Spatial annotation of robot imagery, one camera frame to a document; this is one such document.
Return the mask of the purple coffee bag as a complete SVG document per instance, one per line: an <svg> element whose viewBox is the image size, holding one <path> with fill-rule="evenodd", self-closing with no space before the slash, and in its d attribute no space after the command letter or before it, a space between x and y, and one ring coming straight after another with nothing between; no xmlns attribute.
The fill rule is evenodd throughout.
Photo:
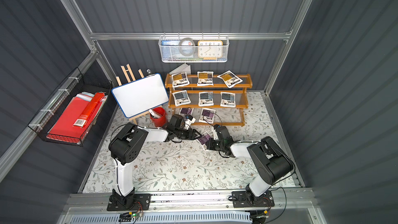
<svg viewBox="0 0 398 224"><path fill-rule="evenodd" d="M209 151L207 144L208 142L212 139L212 136L208 133L205 132L202 134L197 141L200 143L201 147L203 148L204 151Z"/></svg>
<svg viewBox="0 0 398 224"><path fill-rule="evenodd" d="M210 108L202 108L199 122L213 124L215 115L216 115L215 110Z"/></svg>

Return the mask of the dark blue coffee bag under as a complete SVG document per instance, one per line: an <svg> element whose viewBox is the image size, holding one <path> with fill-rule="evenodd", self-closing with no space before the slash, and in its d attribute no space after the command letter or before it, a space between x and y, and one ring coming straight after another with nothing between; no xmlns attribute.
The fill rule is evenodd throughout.
<svg viewBox="0 0 398 224"><path fill-rule="evenodd" d="M191 103L187 90L176 91L172 93L175 106L188 105Z"/></svg>

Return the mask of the dark blue coffee bag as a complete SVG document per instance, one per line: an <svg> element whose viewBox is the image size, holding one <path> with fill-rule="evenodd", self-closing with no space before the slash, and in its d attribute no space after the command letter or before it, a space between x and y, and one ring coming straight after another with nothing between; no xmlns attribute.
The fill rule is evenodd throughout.
<svg viewBox="0 0 398 224"><path fill-rule="evenodd" d="M212 91L199 93L198 106L202 107L202 106L213 106L213 105L214 105L214 93Z"/></svg>

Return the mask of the yellow coffee bag top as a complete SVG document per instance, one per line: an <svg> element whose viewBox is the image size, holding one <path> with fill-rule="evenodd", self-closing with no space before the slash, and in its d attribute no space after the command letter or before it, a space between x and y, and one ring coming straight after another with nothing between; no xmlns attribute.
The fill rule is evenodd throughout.
<svg viewBox="0 0 398 224"><path fill-rule="evenodd" d="M189 82L186 72L177 73L177 74L172 75L172 87L173 88L184 87L189 84L190 84L190 82Z"/></svg>

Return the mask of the yellow coffee bag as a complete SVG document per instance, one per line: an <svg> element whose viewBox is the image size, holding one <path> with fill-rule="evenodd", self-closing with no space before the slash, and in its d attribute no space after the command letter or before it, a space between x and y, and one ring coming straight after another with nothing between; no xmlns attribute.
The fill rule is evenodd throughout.
<svg viewBox="0 0 398 224"><path fill-rule="evenodd" d="M213 86L213 77L214 73L212 71L202 71L202 72L197 72L198 76L198 82L197 86L202 87L202 86Z"/></svg>
<svg viewBox="0 0 398 224"><path fill-rule="evenodd" d="M190 84L190 82L189 82L186 72L177 73L177 74L172 75L172 87L173 88L184 87L189 84Z"/></svg>
<svg viewBox="0 0 398 224"><path fill-rule="evenodd" d="M219 79L221 79L228 88L233 88L235 85L240 84L243 82L241 78L236 76L233 72L231 71L226 71L220 75L217 76Z"/></svg>

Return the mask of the yellow coffee bag front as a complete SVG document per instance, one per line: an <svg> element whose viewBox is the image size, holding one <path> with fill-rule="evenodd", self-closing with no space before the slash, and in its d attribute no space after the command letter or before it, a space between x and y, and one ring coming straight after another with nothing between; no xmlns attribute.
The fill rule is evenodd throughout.
<svg viewBox="0 0 398 224"><path fill-rule="evenodd" d="M236 76L233 72L231 71L226 71L220 75L217 76L219 79L221 79L228 88L233 88L235 85L240 84L243 82L241 78Z"/></svg>

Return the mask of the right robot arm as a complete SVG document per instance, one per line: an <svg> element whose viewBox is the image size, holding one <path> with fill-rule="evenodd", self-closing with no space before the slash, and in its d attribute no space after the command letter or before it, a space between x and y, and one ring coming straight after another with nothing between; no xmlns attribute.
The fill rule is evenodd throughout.
<svg viewBox="0 0 398 224"><path fill-rule="evenodd" d="M269 136L260 141L234 141L225 126L215 125L215 138L205 138L201 144L207 150L217 151L223 158L251 159L258 175L245 191L234 191L230 197L235 207L274 206L269 189L295 172L294 162Z"/></svg>

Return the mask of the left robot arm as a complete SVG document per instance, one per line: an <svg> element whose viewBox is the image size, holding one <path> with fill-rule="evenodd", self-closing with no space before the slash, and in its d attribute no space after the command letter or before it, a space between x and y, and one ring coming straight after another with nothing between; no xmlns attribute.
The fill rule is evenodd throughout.
<svg viewBox="0 0 398 224"><path fill-rule="evenodd" d="M203 135L186 125L184 118L173 115L171 123L161 127L141 127L131 122L121 126L119 133L111 140L108 150L115 163L116 186L109 198L110 205L119 204L119 207L131 209L139 202L135 197L135 186L132 182L132 162L138 157L145 143L170 142L174 139L197 140Z"/></svg>

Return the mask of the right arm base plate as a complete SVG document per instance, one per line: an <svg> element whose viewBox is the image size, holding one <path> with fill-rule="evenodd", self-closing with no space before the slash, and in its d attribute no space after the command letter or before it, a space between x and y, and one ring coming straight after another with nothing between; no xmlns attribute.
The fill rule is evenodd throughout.
<svg viewBox="0 0 398 224"><path fill-rule="evenodd" d="M233 203L235 208L246 207L265 207L271 208L275 206L272 193L267 191L259 197L246 191L233 191L228 200Z"/></svg>

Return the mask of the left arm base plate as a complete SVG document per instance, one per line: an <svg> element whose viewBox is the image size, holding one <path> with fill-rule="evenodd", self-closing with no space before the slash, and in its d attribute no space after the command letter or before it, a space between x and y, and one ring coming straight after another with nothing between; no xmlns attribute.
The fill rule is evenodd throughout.
<svg viewBox="0 0 398 224"><path fill-rule="evenodd" d="M108 201L107 211L138 211L149 210L151 194L129 194L124 197L114 192Z"/></svg>

